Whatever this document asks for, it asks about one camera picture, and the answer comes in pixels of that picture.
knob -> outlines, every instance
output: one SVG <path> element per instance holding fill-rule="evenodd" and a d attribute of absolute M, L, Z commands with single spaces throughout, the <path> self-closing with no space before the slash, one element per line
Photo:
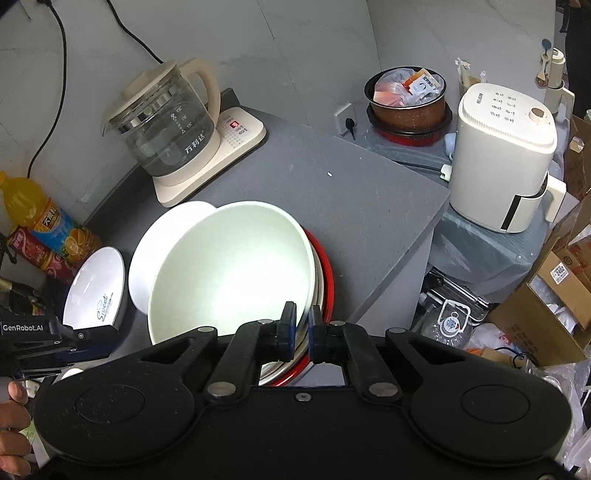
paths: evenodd
<path fill-rule="evenodd" d="M 548 115 L 541 108 L 532 108 L 530 110 L 530 119 L 538 125 L 548 124 Z"/>

label on box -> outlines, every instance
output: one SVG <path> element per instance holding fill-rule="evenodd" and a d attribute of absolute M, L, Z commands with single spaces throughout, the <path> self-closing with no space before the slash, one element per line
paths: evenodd
<path fill-rule="evenodd" d="M 552 275 L 552 278 L 558 285 L 569 276 L 569 269 L 566 268 L 562 262 L 560 262 L 552 270 L 550 270 L 550 275 Z"/>

power cord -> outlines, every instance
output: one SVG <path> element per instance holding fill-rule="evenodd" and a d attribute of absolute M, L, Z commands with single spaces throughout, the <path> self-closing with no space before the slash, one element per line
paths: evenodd
<path fill-rule="evenodd" d="M 538 359 L 536 357 L 534 357 L 532 354 L 528 353 L 528 352 L 517 352 L 515 350 L 513 350 L 512 348 L 509 348 L 507 346 L 500 346 L 499 348 L 495 348 L 495 350 L 497 352 L 501 351 L 501 350 L 507 350 L 508 352 L 511 352 L 514 357 L 511 359 L 511 363 L 513 364 L 513 368 L 518 368 L 517 365 L 515 364 L 515 360 L 517 359 L 529 359 L 536 367 L 539 365 L 538 364 Z"/>
<path fill-rule="evenodd" d="M 123 29 L 123 31 L 125 33 L 127 33 L 131 38 L 133 38 L 137 43 L 139 43 L 140 45 L 142 45 L 142 47 L 145 49 L 145 51 L 147 51 L 150 55 L 152 55 L 152 57 L 154 58 L 154 60 L 156 60 L 158 63 L 164 63 L 162 60 L 160 60 L 160 58 L 150 49 L 149 46 L 147 46 L 144 42 L 142 42 L 138 37 L 136 37 L 133 33 L 131 33 L 129 31 L 129 29 L 123 25 L 123 22 L 121 21 L 121 19 L 119 18 L 119 15 L 117 15 L 117 10 L 115 10 L 115 7 L 113 6 L 113 2 L 111 2 L 111 0 L 106 0 L 106 2 L 109 4 L 109 8 L 111 9 L 111 12 L 113 12 L 113 16 L 115 17 L 115 20 L 117 21 L 117 23 L 119 24 L 119 26 Z"/>
<path fill-rule="evenodd" d="M 398 163 L 400 165 L 405 165 L 407 167 L 413 167 L 413 168 L 424 168 L 425 170 L 433 170 L 436 171 L 437 173 L 441 173 L 441 167 L 437 168 L 437 167 L 430 167 L 428 165 L 419 165 L 418 163 L 409 163 L 406 161 L 400 161 L 400 160 L 392 160 L 394 163 Z"/>
<path fill-rule="evenodd" d="M 53 131 L 56 129 L 57 122 L 60 119 L 61 110 L 64 108 L 64 99 L 66 98 L 67 45 L 66 45 L 66 31 L 64 30 L 64 24 L 61 22 L 61 18 L 57 14 L 56 9 L 53 7 L 51 0 L 37 0 L 37 3 L 48 6 L 49 10 L 51 10 L 51 13 L 56 18 L 57 24 L 60 26 L 61 42 L 63 45 L 64 60 L 63 60 L 63 73 L 61 74 L 62 75 L 62 82 L 61 82 L 60 106 L 57 109 L 56 119 L 53 121 L 53 125 L 51 126 L 51 130 L 49 130 L 49 133 L 45 137 L 45 140 L 43 141 L 43 143 L 41 144 L 39 149 L 35 152 L 35 154 L 33 155 L 33 158 L 31 159 L 31 162 L 29 163 L 29 168 L 27 170 L 27 178 L 28 179 L 31 178 L 31 169 L 33 167 L 33 164 L 35 163 L 35 160 L 39 156 L 39 153 L 41 153 L 41 150 L 43 150 L 43 147 L 45 147 L 46 143 L 49 142 L 49 139 L 53 135 Z"/>

bottle label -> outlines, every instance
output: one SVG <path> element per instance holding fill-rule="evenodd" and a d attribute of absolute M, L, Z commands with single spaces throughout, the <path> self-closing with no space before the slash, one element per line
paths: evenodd
<path fill-rule="evenodd" d="M 100 244 L 88 228 L 78 225 L 51 199 L 31 233 L 74 265 L 86 260 Z"/>

human hand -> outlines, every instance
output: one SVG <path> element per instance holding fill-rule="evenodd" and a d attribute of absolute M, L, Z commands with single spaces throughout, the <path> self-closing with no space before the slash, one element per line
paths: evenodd
<path fill-rule="evenodd" d="M 31 444 L 18 433 L 31 424 L 27 403 L 27 391 L 18 383 L 8 384 L 11 400 L 0 404 L 0 470 L 13 475 L 25 476 L 31 473 L 31 465 L 23 457 L 31 453 Z"/>

